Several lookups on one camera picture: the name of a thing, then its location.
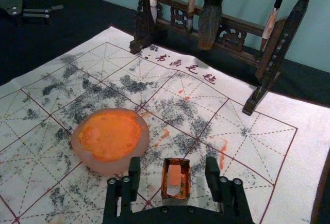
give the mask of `ink splatter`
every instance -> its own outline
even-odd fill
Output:
[[[79,187],[78,187],[78,185],[70,185],[69,186],[69,191],[70,192],[72,192],[72,193],[74,193],[74,194],[79,194]]]
[[[125,75],[124,77],[120,78],[120,82],[123,84],[122,89],[127,90],[131,93],[137,93],[141,91],[145,91],[148,85],[153,85],[154,82],[137,82],[130,78],[129,75]]]
[[[67,165],[66,169],[65,169],[65,174],[68,174],[70,169],[71,169],[71,160],[69,159],[69,157],[67,155],[64,155],[64,161]]]
[[[205,161],[206,161],[206,158],[204,158],[202,156],[200,158],[200,160],[191,167],[191,175],[192,176],[195,177],[197,175],[201,175],[204,172],[204,170],[205,170]]]
[[[57,187],[52,191],[49,197],[52,200],[54,207],[61,207],[64,203],[65,194],[61,194],[60,188]]]
[[[63,64],[69,64],[71,63],[75,58],[79,57],[80,55],[82,55],[83,53],[78,53],[75,55],[63,55],[60,60]]]
[[[69,139],[69,133],[62,128],[60,128],[54,136],[57,141]]]
[[[42,102],[42,105],[45,106],[45,105],[47,105],[47,104],[49,104],[49,103],[50,103],[50,99],[49,99],[49,98],[45,98],[45,99],[43,100],[43,102]]]
[[[27,115],[26,117],[23,118],[23,120],[32,120],[32,119],[37,119],[39,117],[39,113],[37,113],[35,110],[33,109],[28,109],[27,110]]]
[[[93,84],[85,81],[85,87],[92,85]],[[69,119],[70,122],[79,124],[88,114],[98,109],[127,107],[126,102],[130,101],[117,91],[102,84],[98,84],[62,109],[61,114],[65,115],[65,119]]]
[[[211,156],[211,157],[214,157],[214,158],[218,158],[218,151],[215,150],[215,149],[212,148],[212,147],[207,146],[207,148],[206,148],[205,161],[206,161],[206,157],[207,157],[207,156]]]
[[[249,169],[239,173],[239,178],[243,178],[243,181],[249,183],[252,186],[256,185],[256,176]]]
[[[202,117],[196,116],[194,118],[193,122],[191,123],[191,126],[192,126],[191,130],[193,131],[194,136],[197,137],[197,136],[201,135],[201,138],[208,137],[211,130],[210,130],[209,126],[206,127],[207,124],[208,124],[208,122],[206,120],[204,120]]]
[[[195,139],[183,134],[179,133],[173,137],[174,143],[178,146],[179,154],[187,154],[192,146],[195,144]],[[192,151],[196,151],[199,149],[200,143],[198,142],[192,149]]]
[[[45,88],[43,88],[42,90],[42,95],[45,96],[45,95],[49,95],[51,93],[51,91],[53,89],[56,89],[60,86],[59,83],[54,83],[54,84],[50,84],[48,86],[46,86]]]
[[[31,98],[29,96],[26,96],[26,98],[23,99],[23,103],[26,103],[27,101],[30,101],[30,100],[31,100]]]
[[[247,138],[250,132],[251,132],[250,128],[244,127],[241,129],[241,135],[245,138]]]
[[[155,52],[157,52],[158,49],[159,49],[159,47],[157,47],[156,45],[151,44],[151,45],[149,46],[149,49],[150,49],[151,51],[155,51]]]
[[[71,75],[75,74],[79,69],[73,66],[67,67],[63,73],[63,78],[68,79]]]

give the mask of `brush rack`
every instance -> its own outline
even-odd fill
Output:
[[[255,76],[259,80],[257,88],[246,101],[243,112],[251,115],[262,97],[274,85],[279,76],[280,65],[289,49],[291,41],[307,11],[309,0],[298,0],[288,17],[275,23],[274,30],[263,53],[250,54],[244,51],[247,33],[261,37],[264,26],[223,14],[218,37],[213,48],[226,51],[228,55],[257,68]],[[162,18],[162,5],[170,6],[171,20]],[[130,51],[136,54],[142,48],[157,43],[167,35],[167,30],[198,40],[198,31],[187,32],[188,3],[180,0],[157,0],[157,22],[154,24],[150,10],[150,0],[139,0],[136,14],[134,40]],[[195,7],[194,15],[200,15],[202,8]]]

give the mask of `carved wooden panel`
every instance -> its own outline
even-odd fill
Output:
[[[246,38],[246,32],[227,25],[220,25],[218,42],[233,50],[241,52]]]
[[[187,12],[171,6],[171,25],[187,28]]]
[[[163,16],[163,6],[157,3],[157,18],[160,19]]]

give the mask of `red ink smear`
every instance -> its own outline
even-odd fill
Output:
[[[153,147],[155,147],[155,148],[158,147],[159,144],[163,141],[164,138],[167,138],[167,137],[170,136],[170,131],[169,131],[167,128],[164,128],[164,129],[163,129],[163,132],[164,132],[164,134],[163,134],[163,135],[161,136],[161,138],[159,139],[159,142],[156,143],[156,144],[154,144]]]
[[[225,145],[223,145],[222,148],[220,149],[220,152],[221,152],[220,153],[220,170],[223,169],[223,163],[225,161],[225,155],[223,153],[226,151],[227,143],[228,143],[228,141],[226,139],[223,139],[223,138],[221,138],[221,139],[225,142]]]
[[[151,116],[151,113],[150,112],[144,112],[144,113],[141,113],[140,116],[141,117],[149,117],[149,116]]]

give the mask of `orange ink pad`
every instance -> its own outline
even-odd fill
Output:
[[[134,111],[101,109],[79,124],[72,134],[71,144],[92,170],[114,175],[128,169],[130,158],[145,153],[149,130]]]
[[[166,158],[161,175],[162,199],[188,200],[190,196],[190,161]]]

